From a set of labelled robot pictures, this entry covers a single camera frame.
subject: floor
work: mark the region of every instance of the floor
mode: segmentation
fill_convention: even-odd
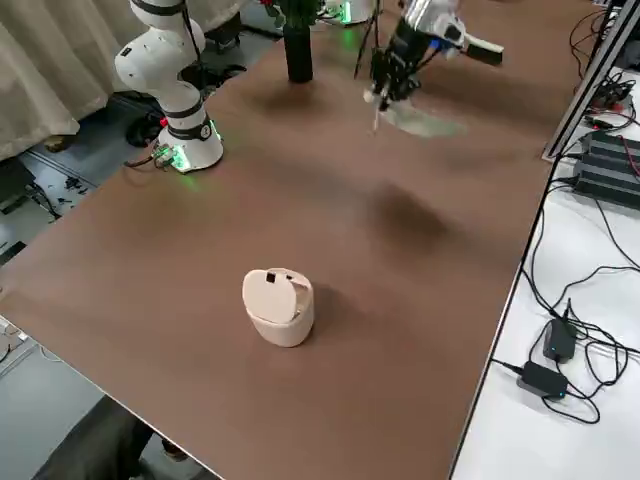
[[[263,9],[250,6],[243,20],[267,28],[270,19]],[[222,55],[208,49],[203,55],[212,68],[242,64],[247,68],[269,48],[272,41],[250,33],[241,35],[240,47]],[[20,156],[36,182],[46,191],[58,213],[64,215],[98,188],[122,162],[139,153],[124,139],[124,130],[149,107],[124,98],[113,98],[107,107],[81,122],[75,143],[51,154],[38,145]],[[67,179],[78,179],[68,188]],[[0,254],[17,241],[29,244],[46,229],[52,217],[28,201],[13,212],[0,213]],[[6,321],[0,316],[0,330]],[[75,423],[102,396],[93,384],[50,352],[41,352],[26,339],[0,364],[0,478],[28,480]],[[154,436],[142,455],[157,480],[211,479],[192,460],[176,463],[167,458]]]

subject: beige curtain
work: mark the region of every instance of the beige curtain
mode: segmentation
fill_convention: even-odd
[[[246,0],[188,0],[210,30]],[[144,31],[129,0],[0,0],[0,160],[78,120],[124,90],[113,58]]]

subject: table surface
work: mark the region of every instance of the table surface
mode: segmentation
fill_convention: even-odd
[[[623,78],[639,80],[640,75],[625,72]],[[634,88],[632,96],[635,105],[640,105],[640,88]],[[614,125],[625,122],[615,115],[599,118]],[[588,131],[585,126],[579,126],[569,145]],[[616,134],[640,140],[640,127],[634,124]],[[580,151],[579,145],[572,151]],[[563,161],[557,176],[572,175],[570,163],[570,159]],[[602,202],[602,206],[617,241],[631,258],[640,262],[637,242],[640,213],[606,202]],[[592,200],[559,190],[549,195],[544,209],[544,236],[536,255],[535,279],[548,301],[555,302],[566,284],[584,278],[600,265],[629,265],[609,239]],[[536,232],[534,242],[539,238],[540,225],[536,226]],[[530,271],[530,256],[525,265]],[[637,274],[609,273],[572,289],[570,296],[583,321],[599,325],[624,345],[637,349],[640,348],[639,289]],[[565,304],[566,298],[558,310],[562,311]],[[536,303],[526,279],[521,277],[501,322],[503,328],[493,357],[512,364],[524,363],[529,348],[547,321],[548,315]],[[612,355],[595,357],[595,367],[604,378],[614,373]],[[553,366],[543,357],[541,348],[536,351],[534,361]],[[591,392],[596,387],[581,348],[563,372],[583,391]],[[622,379],[594,398],[602,416],[600,423],[585,426],[548,411],[540,399],[516,386],[511,372],[491,363],[452,478],[511,479],[515,468],[522,480],[560,477],[597,480],[626,477],[628,472],[640,471],[640,457],[633,448],[640,432],[639,395],[640,364],[634,358],[630,359]],[[567,399],[562,405],[574,415],[594,417],[584,402]]]
[[[276,44],[208,103],[220,164],[123,169],[0,271],[0,314],[226,478],[444,478],[584,12],[465,2],[507,59],[429,66],[414,102],[468,129],[431,140],[371,134],[357,30],[314,34],[304,86]],[[316,289],[314,331],[289,350],[258,336],[240,295],[248,270],[279,266]]]

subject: dark pants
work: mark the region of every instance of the dark pants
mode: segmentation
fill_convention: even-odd
[[[153,430],[104,396],[73,427],[33,480],[129,480]]]

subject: white robotic arm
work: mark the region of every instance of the white robotic arm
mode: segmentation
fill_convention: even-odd
[[[449,58],[461,51],[491,65],[502,62],[504,48],[469,35],[457,7],[457,0],[410,1],[389,45],[375,51],[372,59],[373,86],[366,98],[378,98],[379,110],[386,110],[389,102],[406,99],[418,88],[415,74],[438,53]],[[428,50],[431,54],[423,60]]]
[[[115,59],[122,81],[154,96],[167,117],[154,155],[182,173],[214,165],[222,142],[197,88],[178,80],[205,48],[200,26],[187,15],[186,0],[130,0],[149,30],[129,42]]]

